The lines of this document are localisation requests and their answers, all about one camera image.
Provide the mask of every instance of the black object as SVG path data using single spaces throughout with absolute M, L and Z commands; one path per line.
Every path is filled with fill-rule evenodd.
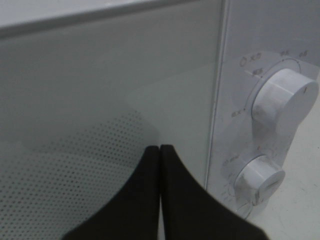
M 166 240 L 268 240 L 262 230 L 213 199 L 191 176 L 173 146 L 162 145 L 160 159 Z
M 122 189 L 63 240 L 158 239 L 159 165 L 159 148 L 147 147 Z

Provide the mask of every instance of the white knob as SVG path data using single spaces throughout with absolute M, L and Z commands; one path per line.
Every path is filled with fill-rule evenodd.
M 291 69 L 276 72 L 257 94 L 252 117 L 280 135 L 295 132 L 319 92 L 316 81 Z
M 285 171 L 265 155 L 250 161 L 239 173 L 234 190 L 256 206 L 271 197 L 285 178 Z

